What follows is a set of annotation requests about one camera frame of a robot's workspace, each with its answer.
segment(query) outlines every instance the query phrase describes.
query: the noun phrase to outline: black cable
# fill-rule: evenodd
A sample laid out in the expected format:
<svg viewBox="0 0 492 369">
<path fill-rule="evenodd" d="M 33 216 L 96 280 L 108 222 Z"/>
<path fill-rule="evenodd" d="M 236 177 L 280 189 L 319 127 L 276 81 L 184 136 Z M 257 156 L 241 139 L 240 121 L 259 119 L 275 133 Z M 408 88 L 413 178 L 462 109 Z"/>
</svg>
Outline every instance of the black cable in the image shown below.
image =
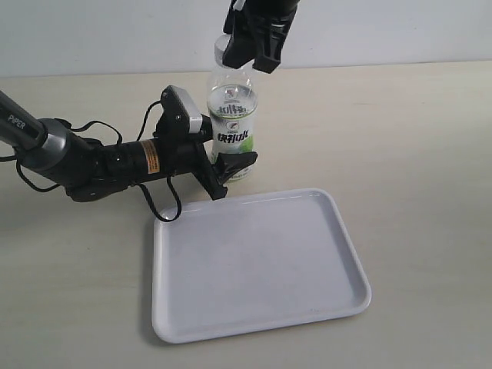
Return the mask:
<svg viewBox="0 0 492 369">
<path fill-rule="evenodd" d="M 155 204 L 154 204 L 154 201 L 152 200 L 152 196 L 151 196 L 151 193 L 148 191 L 147 187 L 145 187 L 144 184 L 142 183 L 137 183 L 136 185 L 141 189 L 141 191 L 144 193 L 144 197 L 145 197 L 145 200 L 147 200 L 147 204 L 148 204 L 148 207 L 151 209 L 152 211 L 152 214 L 154 214 L 154 216 L 159 220 L 159 221 L 163 221 L 164 223 L 170 223 L 172 221 L 175 221 L 176 219 L 179 218 L 179 216 L 181 215 L 181 212 L 183 210 L 183 205 L 181 203 L 181 199 L 179 198 L 179 195 L 178 193 L 176 192 L 175 190 L 175 187 L 172 185 L 171 183 L 171 177 L 167 177 L 166 178 L 166 181 L 168 183 L 168 186 L 169 186 L 169 189 L 171 190 L 171 193 L 173 195 L 173 197 L 175 198 L 176 200 L 176 208 L 178 209 L 176 211 L 176 215 L 174 218 L 172 219 L 166 219 L 166 218 L 163 218 L 159 212 L 157 211 L 157 209 L 155 208 Z"/>
<path fill-rule="evenodd" d="M 145 116 L 144 116 L 144 124 L 141 125 L 141 128 L 140 128 L 140 133 L 138 133 L 138 136 L 137 136 L 137 141 L 140 141 L 140 138 L 141 136 L 144 134 L 144 130 L 145 130 L 145 126 L 147 125 L 147 119 L 148 119 L 148 115 L 151 113 L 151 110 L 153 109 L 154 106 L 156 105 L 159 105 L 161 104 L 160 101 L 155 101 L 153 102 L 148 108 L 147 108 L 147 111 L 145 112 Z"/>
<path fill-rule="evenodd" d="M 14 161 L 17 157 L 15 155 L 12 156 L 0 156 L 0 163 L 6 163 L 7 161 Z"/>
<path fill-rule="evenodd" d="M 116 144 L 121 145 L 121 143 L 123 142 L 123 137 L 121 136 L 121 133 L 115 127 L 113 127 L 112 125 L 109 125 L 108 123 L 104 123 L 103 121 L 90 121 L 89 123 L 81 126 L 80 128 L 70 128 L 70 130 L 72 132 L 80 133 L 80 132 L 87 131 L 90 127 L 92 127 L 95 124 L 104 125 L 110 129 L 112 129 L 113 131 L 115 131 L 116 134 L 118 135 L 118 140 L 116 141 Z"/>
<path fill-rule="evenodd" d="M 48 187 L 48 188 L 40 188 L 38 186 L 36 186 L 34 183 L 32 183 L 25 175 L 24 173 L 22 173 L 22 167 L 21 167 L 21 161 L 20 160 L 17 160 L 17 162 L 15 163 L 15 169 L 17 170 L 17 174 L 18 176 L 25 182 L 27 183 L 27 185 L 32 188 L 33 190 L 37 191 L 37 192 L 50 192 L 52 190 L 54 190 L 55 188 L 58 188 L 60 187 L 59 184 L 55 184 L 51 187 Z"/>
</svg>

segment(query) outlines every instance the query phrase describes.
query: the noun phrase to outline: white tray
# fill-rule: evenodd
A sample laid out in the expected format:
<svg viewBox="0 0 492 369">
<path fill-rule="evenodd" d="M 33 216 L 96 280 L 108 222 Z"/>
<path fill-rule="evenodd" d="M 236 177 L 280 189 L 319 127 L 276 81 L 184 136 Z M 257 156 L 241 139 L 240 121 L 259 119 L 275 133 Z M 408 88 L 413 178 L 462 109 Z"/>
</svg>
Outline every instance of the white tray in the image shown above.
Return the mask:
<svg viewBox="0 0 492 369">
<path fill-rule="evenodd" d="M 152 324 L 164 341 L 347 317 L 370 301 L 354 246 L 322 190 L 197 202 L 175 222 L 155 222 Z"/>
</svg>

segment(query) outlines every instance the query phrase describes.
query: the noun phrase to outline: table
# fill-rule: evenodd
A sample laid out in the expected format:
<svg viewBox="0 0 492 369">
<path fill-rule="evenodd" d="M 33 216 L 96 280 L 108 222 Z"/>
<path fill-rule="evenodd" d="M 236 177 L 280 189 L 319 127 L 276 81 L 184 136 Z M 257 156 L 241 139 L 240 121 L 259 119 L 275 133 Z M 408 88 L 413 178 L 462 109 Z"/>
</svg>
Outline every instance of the table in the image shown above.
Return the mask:
<svg viewBox="0 0 492 369">
<path fill-rule="evenodd" d="M 97 118 L 133 141 L 169 84 L 205 111 L 206 77 L 3 78 L 0 88 L 36 117 Z M 229 196 L 304 187 L 334 196 L 374 293 L 363 314 L 337 321 L 165 344 L 151 328 L 153 217 L 141 192 L 76 204 L 62 190 L 33 192 L 1 165 L 0 366 L 488 367 L 491 82 L 488 61 L 261 76 L 260 159 Z M 103 128 L 91 136 L 115 139 Z M 191 176 L 175 184 L 186 201 L 207 198 Z M 164 181 L 149 188 L 160 208 L 171 204 Z"/>
</svg>

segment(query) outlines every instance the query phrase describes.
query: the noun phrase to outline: tray rim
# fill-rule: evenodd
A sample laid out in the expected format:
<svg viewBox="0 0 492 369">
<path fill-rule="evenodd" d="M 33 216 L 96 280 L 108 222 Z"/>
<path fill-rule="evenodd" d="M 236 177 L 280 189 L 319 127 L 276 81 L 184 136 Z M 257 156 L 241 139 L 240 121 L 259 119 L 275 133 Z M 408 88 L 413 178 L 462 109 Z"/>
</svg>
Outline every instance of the tray rim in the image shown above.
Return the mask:
<svg viewBox="0 0 492 369">
<path fill-rule="evenodd" d="M 338 224 L 341 227 L 343 236 L 345 238 L 345 241 L 347 243 L 348 249 L 351 254 L 352 261 L 354 262 L 354 265 L 357 269 L 357 272 L 359 274 L 359 277 L 362 280 L 364 290 L 365 290 L 365 298 L 362 300 L 362 302 L 349 309 L 344 309 L 341 311 L 333 311 L 332 314 L 329 314 L 328 316 L 325 315 L 322 318 L 315 319 L 315 320 L 309 320 L 309 321 L 301 321 L 299 319 L 287 319 L 284 321 L 275 321 L 276 324 L 271 324 L 271 326 L 267 327 L 263 324 L 257 324 L 258 327 L 255 327 L 255 324 L 252 324 L 250 326 L 250 329 L 248 330 L 238 330 L 234 333 L 226 333 L 226 334 L 215 334 L 215 335 L 209 335 L 206 337 L 200 337 L 196 339 L 183 339 L 180 337 L 175 337 L 172 332 L 170 331 L 165 331 L 162 329 L 162 326 L 158 324 L 158 316 L 156 313 L 155 305 L 156 305 L 156 295 L 157 295 L 157 285 L 155 283 L 156 276 L 159 274 L 160 275 L 160 268 L 159 265 L 161 265 L 161 258 L 156 258 L 157 250 L 158 250 L 158 236 L 159 232 L 162 232 L 163 229 L 168 228 L 169 226 L 172 225 L 172 223 L 164 223 L 159 221 L 157 218 L 154 221 L 154 256 L 153 256 L 153 263 L 152 263 L 152 304 L 151 304 L 151 321 L 152 321 L 152 327 L 157 334 L 159 338 L 161 338 L 163 341 L 168 342 L 169 344 L 183 344 L 183 343 L 188 343 L 188 342 L 196 342 L 196 341 L 206 341 L 210 339 L 215 339 L 215 338 L 220 338 L 220 337 L 230 337 L 234 335 L 239 335 L 239 334 L 246 334 L 246 333 L 252 333 L 252 332 L 258 332 L 258 331 L 268 331 L 272 329 L 278 329 L 278 328 L 283 328 L 283 327 L 291 327 L 295 325 L 302 325 L 302 324 L 310 324 L 310 323 L 315 323 L 319 321 L 329 321 L 333 319 L 338 319 L 342 317 L 350 317 L 354 316 L 357 314 L 362 313 L 365 311 L 369 305 L 371 304 L 372 301 L 372 289 L 371 285 L 369 284 L 369 280 L 367 279 L 367 275 L 364 272 L 364 269 L 362 267 L 361 260 L 359 259 L 357 255 L 357 251 L 355 249 L 354 244 L 352 243 L 351 237 L 348 234 L 347 227 L 345 226 L 345 223 L 343 222 L 343 219 L 341 217 L 341 213 L 338 209 L 337 203 L 335 202 L 334 198 L 325 190 L 321 188 L 295 188 L 291 190 L 283 190 L 283 191 L 273 191 L 273 192 L 265 192 L 265 193 L 257 193 L 257 194 L 246 194 L 246 195 L 240 195 L 240 196 L 234 196 L 230 198 L 223 198 L 221 200 L 217 201 L 211 201 L 211 200 L 205 200 L 205 201 L 193 201 L 187 204 L 183 204 L 183 213 L 185 214 L 187 208 L 193 208 L 197 207 L 201 204 L 214 204 L 215 202 L 229 202 L 229 201 L 240 201 L 240 200 L 248 200 L 248 199 L 254 199 L 258 197 L 267 197 L 268 195 L 275 195 L 277 196 L 282 196 L 286 194 L 295 194 L 295 193 L 302 193 L 302 192 L 317 192 L 323 196 L 325 196 L 330 204 L 331 207 L 335 213 L 335 217 L 337 219 Z M 171 216 L 175 213 L 176 207 L 171 207 L 171 208 L 165 208 L 160 212 L 162 216 L 166 216 L 167 213 L 171 213 Z"/>
</svg>

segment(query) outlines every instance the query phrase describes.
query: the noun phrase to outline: clear plastic bottle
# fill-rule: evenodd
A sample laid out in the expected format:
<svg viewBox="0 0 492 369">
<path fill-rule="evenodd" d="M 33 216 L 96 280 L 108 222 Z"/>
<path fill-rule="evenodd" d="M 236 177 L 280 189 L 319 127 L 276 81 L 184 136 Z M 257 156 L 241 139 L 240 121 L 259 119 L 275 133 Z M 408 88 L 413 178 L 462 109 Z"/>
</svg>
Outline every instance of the clear plastic bottle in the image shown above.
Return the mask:
<svg viewBox="0 0 492 369">
<path fill-rule="evenodd" d="M 229 42 L 229 35 L 222 35 L 215 42 L 217 65 L 208 79 L 208 111 L 214 130 L 211 161 L 219 153 L 240 154 L 253 151 L 254 115 L 258 105 L 250 65 L 239 69 L 222 64 L 222 55 Z M 244 169 L 231 178 L 237 181 L 251 172 Z"/>
</svg>

